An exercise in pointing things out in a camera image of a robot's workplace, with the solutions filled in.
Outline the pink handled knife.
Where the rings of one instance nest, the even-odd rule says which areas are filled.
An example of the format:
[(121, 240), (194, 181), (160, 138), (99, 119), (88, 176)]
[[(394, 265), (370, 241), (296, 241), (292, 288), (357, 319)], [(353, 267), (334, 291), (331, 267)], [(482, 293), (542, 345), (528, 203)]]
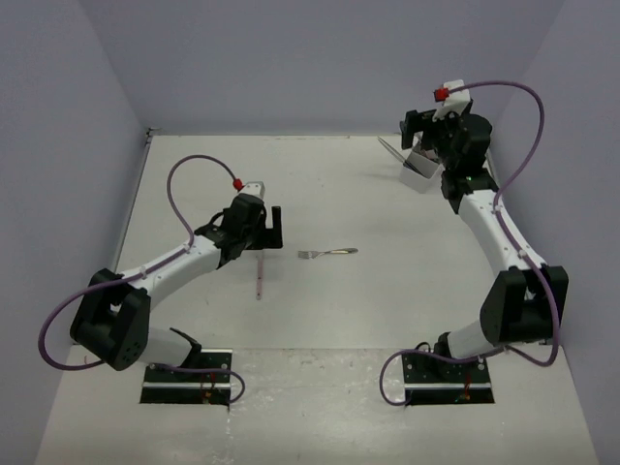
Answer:
[(257, 279), (256, 279), (256, 300), (263, 298), (263, 281), (264, 281), (264, 251), (257, 253)]

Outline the pink handled fork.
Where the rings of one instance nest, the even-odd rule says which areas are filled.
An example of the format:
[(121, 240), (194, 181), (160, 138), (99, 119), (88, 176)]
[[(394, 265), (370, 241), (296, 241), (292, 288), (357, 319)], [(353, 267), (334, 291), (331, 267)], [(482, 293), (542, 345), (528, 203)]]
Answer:
[(327, 255), (352, 255), (352, 254), (356, 254), (357, 252), (358, 252), (357, 248), (338, 248), (338, 249), (331, 249), (331, 250), (326, 250), (326, 251), (316, 251), (316, 250), (298, 251), (297, 257), (303, 260), (315, 260), (319, 257), (327, 256)]

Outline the green handled knife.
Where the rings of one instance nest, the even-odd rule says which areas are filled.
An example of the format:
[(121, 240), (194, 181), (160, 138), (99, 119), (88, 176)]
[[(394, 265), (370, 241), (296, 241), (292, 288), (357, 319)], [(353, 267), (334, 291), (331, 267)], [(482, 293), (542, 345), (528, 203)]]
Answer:
[(385, 139), (382, 137), (377, 137), (378, 142), (385, 148), (390, 155), (392, 155), (401, 165), (406, 165), (407, 160), (403, 157), (403, 155), (396, 150), (392, 145), (390, 145)]

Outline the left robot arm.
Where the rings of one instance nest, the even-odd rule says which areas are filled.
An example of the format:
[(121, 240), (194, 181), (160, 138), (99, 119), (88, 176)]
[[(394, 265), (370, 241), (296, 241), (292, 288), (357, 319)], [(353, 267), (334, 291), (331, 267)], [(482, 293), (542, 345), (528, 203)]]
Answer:
[(237, 259), (245, 250), (283, 246), (281, 209), (264, 205), (264, 185), (243, 186), (219, 225), (195, 230), (192, 240), (146, 265), (93, 275), (70, 335), (102, 362), (122, 371), (136, 362), (167, 366), (181, 381), (202, 367), (202, 346), (188, 334), (150, 323), (152, 310), (185, 285)]

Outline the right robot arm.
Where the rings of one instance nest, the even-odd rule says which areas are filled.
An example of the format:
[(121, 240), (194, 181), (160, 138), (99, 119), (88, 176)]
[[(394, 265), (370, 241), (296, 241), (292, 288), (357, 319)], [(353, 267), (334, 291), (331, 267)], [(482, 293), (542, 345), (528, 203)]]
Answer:
[(496, 274), (478, 318), (439, 337), (434, 373), (452, 381), (467, 362), (513, 350), (518, 343), (548, 340), (550, 355), (556, 357), (569, 277), (529, 246), (504, 208), (499, 187), (484, 165), (491, 124), (470, 112), (437, 119), (431, 110), (411, 110), (400, 131), (402, 148), (412, 148), (419, 136), (421, 149), (438, 157), (444, 168), (442, 195), (470, 228)]

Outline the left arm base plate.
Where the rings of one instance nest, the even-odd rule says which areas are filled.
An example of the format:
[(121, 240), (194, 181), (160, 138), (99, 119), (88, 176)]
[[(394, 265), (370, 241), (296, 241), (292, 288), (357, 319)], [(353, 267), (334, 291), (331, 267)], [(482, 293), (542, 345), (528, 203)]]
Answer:
[(147, 367), (140, 404), (229, 406), (232, 398), (228, 373), (177, 373)]

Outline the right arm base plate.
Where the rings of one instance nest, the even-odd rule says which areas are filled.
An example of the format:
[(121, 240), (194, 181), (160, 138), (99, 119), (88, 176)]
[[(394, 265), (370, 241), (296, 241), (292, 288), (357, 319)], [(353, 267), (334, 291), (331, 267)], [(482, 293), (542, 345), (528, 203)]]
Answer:
[(407, 406), (495, 402), (485, 360), (450, 364), (418, 354), (401, 359)]

